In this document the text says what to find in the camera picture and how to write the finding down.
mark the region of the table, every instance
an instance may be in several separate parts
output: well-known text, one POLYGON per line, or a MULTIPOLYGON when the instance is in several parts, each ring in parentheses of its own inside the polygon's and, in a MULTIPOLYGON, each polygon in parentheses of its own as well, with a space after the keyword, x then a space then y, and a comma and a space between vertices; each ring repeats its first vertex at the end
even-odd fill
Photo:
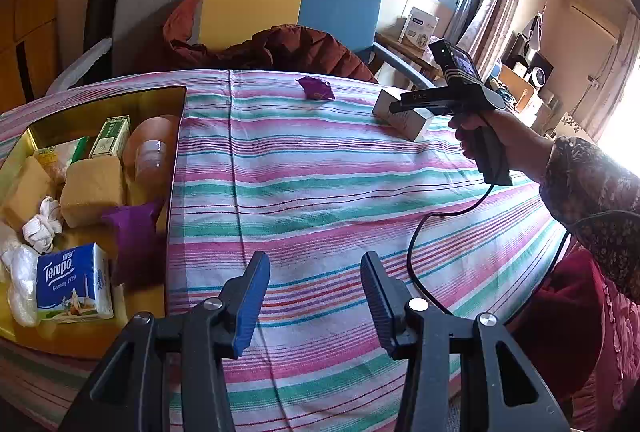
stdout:
MULTIPOLYGON (((225 362, 238 430, 389 430, 405 362, 380 348, 360 285, 375 250, 408 283, 406 246, 434 207, 469 206, 486 185, 460 153, 445 118, 422 143, 375 119, 380 86, 329 78, 336 100, 305 100, 301 75, 189 71, 118 78, 73 89, 0 116, 0 157, 33 120, 126 91, 184 85, 168 312, 215 295, 253 251, 271 279, 251 346, 225 362)), ((564 234, 537 186, 513 173, 476 210, 428 224, 415 269, 460 316, 512 314, 546 271, 564 234)), ((0 395, 48 428, 62 420, 93 362, 0 342, 0 395)), ((459 365, 452 361, 456 380, 459 365)), ((179 386, 170 418, 181 430, 179 386)))
MULTIPOLYGON (((442 77, 442 70, 435 60, 423 60, 422 53, 418 53, 410 47, 399 43, 398 40, 394 40, 382 33, 376 33, 376 42, 386 49, 392 49, 393 51, 400 53, 403 57, 409 59, 414 64, 418 64, 420 66, 420 74, 428 80, 433 81, 436 78, 442 77)), ((384 61, 382 58, 376 55, 369 63, 369 69, 375 75, 380 70, 383 63, 384 61)))

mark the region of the screw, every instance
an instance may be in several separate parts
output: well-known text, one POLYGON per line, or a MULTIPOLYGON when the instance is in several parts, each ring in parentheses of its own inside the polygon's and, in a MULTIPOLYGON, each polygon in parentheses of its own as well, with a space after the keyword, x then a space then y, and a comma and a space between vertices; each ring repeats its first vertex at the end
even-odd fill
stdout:
POLYGON ((426 311, 429 303, 424 298, 412 298, 409 300, 409 307, 414 311, 426 311))
POLYGON ((140 326, 146 325, 151 322, 151 313, 147 313, 146 311, 136 313, 135 315, 133 315, 131 321, 134 324, 138 324, 140 326))
POLYGON ((202 306, 206 310, 215 311, 216 309, 220 309, 222 307, 222 300, 217 297, 207 298, 202 303, 202 306))
POLYGON ((491 313, 482 313, 478 320, 483 326, 487 327, 493 327, 498 323, 498 319, 491 313))

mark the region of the hand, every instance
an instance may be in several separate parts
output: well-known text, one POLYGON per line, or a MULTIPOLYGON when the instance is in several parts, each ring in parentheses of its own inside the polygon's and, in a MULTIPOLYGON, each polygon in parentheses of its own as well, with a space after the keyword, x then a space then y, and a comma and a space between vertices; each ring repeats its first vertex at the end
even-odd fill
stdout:
MULTIPOLYGON (((504 145, 510 170, 520 170, 532 181, 542 183, 553 142, 533 132, 510 112, 487 110, 482 115, 504 145)), ((460 146, 465 157, 475 159, 471 133, 467 131, 485 126, 485 123, 477 114, 457 114, 449 126, 456 130, 456 139, 462 142, 460 146)))

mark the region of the floral sleeve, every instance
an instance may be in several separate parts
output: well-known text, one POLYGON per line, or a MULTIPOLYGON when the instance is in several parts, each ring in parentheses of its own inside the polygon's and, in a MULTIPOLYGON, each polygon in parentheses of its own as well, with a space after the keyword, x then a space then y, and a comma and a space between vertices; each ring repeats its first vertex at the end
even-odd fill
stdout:
POLYGON ((640 179, 597 146, 580 138, 558 138, 551 152, 540 197, 551 215, 571 230, 618 290, 640 303, 640 179))

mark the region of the blue cushion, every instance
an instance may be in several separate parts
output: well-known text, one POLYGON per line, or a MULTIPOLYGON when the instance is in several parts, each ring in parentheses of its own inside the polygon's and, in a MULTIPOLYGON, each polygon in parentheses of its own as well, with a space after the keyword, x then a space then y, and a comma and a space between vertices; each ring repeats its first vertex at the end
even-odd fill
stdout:
POLYGON ((380 0, 302 0, 298 23, 330 33, 351 51, 371 47, 380 0))

